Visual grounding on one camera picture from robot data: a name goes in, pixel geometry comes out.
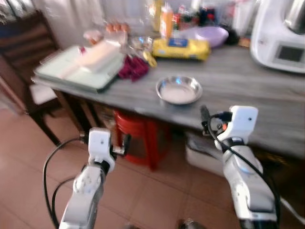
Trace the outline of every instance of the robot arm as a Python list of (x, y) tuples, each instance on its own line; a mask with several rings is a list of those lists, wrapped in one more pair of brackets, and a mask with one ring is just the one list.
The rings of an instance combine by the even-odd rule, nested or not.
[(89, 163), (74, 180), (73, 193), (62, 216), (59, 229), (92, 229), (103, 184), (108, 172), (113, 171), (116, 155), (125, 155), (130, 135), (122, 148), (111, 146), (107, 129), (93, 128), (89, 133)]
[[(210, 115), (206, 107), (201, 109), (203, 128), (207, 133), (207, 119)], [(276, 229), (277, 214), (275, 197), (266, 182), (232, 150), (250, 162), (261, 174), (263, 167), (246, 146), (253, 132), (258, 110), (249, 106), (233, 106), (223, 115), (227, 128), (216, 137), (215, 146), (224, 152), (224, 176), (230, 184), (234, 208), (243, 229)]]

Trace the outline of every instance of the orange bottle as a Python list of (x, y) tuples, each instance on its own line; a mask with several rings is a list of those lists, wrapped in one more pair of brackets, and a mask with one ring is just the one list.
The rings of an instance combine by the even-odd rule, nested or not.
[(169, 3), (162, 7), (160, 17), (160, 34), (162, 38), (170, 38), (173, 30), (173, 10)]

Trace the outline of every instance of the red stool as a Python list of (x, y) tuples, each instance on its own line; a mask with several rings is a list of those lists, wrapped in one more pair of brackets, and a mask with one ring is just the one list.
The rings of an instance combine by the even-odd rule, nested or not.
[(122, 134), (130, 134), (132, 137), (141, 138), (144, 141), (146, 157), (137, 157), (127, 154), (125, 157), (130, 162), (139, 165), (148, 165), (151, 170), (157, 168), (158, 162), (168, 152), (171, 142), (171, 134), (168, 128), (164, 128), (164, 133), (168, 144), (162, 153), (158, 152), (157, 131), (155, 122), (135, 117), (127, 117), (122, 113), (115, 112), (117, 143), (122, 143)]

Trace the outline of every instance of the table leg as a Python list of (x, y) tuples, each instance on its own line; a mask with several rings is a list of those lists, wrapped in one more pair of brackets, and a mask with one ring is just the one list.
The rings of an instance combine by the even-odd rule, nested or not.
[(54, 92), (57, 95), (62, 107), (67, 110), (76, 128), (80, 132), (84, 131), (85, 133), (89, 133), (92, 126), (79, 101), (67, 93), (56, 90), (54, 90)]

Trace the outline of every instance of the black cable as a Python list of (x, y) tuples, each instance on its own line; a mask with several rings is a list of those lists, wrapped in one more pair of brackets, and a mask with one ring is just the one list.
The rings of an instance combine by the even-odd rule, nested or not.
[(208, 123), (207, 123), (207, 127), (208, 130), (212, 136), (212, 138), (214, 140), (216, 140), (224, 149), (231, 151), (231, 153), (233, 153), (234, 155), (238, 156), (241, 160), (243, 160), (248, 166), (250, 166), (251, 169), (253, 169), (262, 179), (263, 181), (268, 185), (268, 187), (270, 188), (272, 194), (274, 195), (275, 198), (275, 212), (276, 212), (276, 221), (277, 221), (277, 226), (279, 228), (280, 225), (280, 198), (278, 193), (274, 190), (274, 188), (271, 187), (271, 185), (269, 184), (269, 182), (266, 180), (265, 176), (261, 173), (261, 171), (259, 171), (251, 162), (249, 162), (246, 158), (244, 158), (242, 155), (240, 155), (239, 153), (237, 153), (236, 151), (234, 151), (233, 149), (231, 149), (229, 146), (227, 146), (226, 144), (224, 144), (222, 141), (220, 141), (218, 139), (218, 137), (214, 134), (212, 127), (211, 127), (211, 120), (213, 118), (218, 118), (219, 115), (218, 114), (214, 114), (212, 115), (209, 119), (208, 119)]
[(50, 162), (51, 158), (57, 153), (58, 150), (60, 150), (61, 148), (63, 148), (66, 144), (73, 142), (73, 141), (79, 141), (81, 140), (81, 137), (77, 137), (77, 138), (72, 138), (70, 140), (67, 140), (63, 143), (61, 143), (58, 147), (56, 147), (56, 149), (53, 150), (53, 152), (47, 157), (46, 162), (44, 163), (43, 166), (43, 174), (42, 174), (42, 179), (43, 179), (43, 192), (44, 192), (44, 197), (46, 199), (46, 204), (47, 204), (47, 209), (48, 209), (48, 213), (49, 216), (52, 219), (53, 225), (55, 226), (55, 228), (59, 228), (59, 222), (57, 220), (56, 217), (54, 217), (51, 206), (50, 206), (50, 202), (49, 202), (49, 196), (48, 196), (48, 190), (47, 190), (47, 181), (46, 181), (46, 177), (47, 177), (47, 167), (48, 167), (48, 163)]
[(56, 221), (58, 222), (58, 219), (57, 219), (57, 216), (56, 216), (56, 212), (55, 212), (55, 200), (56, 200), (56, 194), (58, 192), (58, 190), (60, 189), (60, 187), (66, 183), (68, 183), (69, 181), (72, 181), (74, 180), (75, 177), (71, 177), (69, 179), (66, 179), (65, 181), (62, 181), (57, 187), (56, 189), (54, 190), (54, 193), (53, 193), (53, 196), (52, 196), (52, 214), (53, 214), (53, 217), (56, 219)]

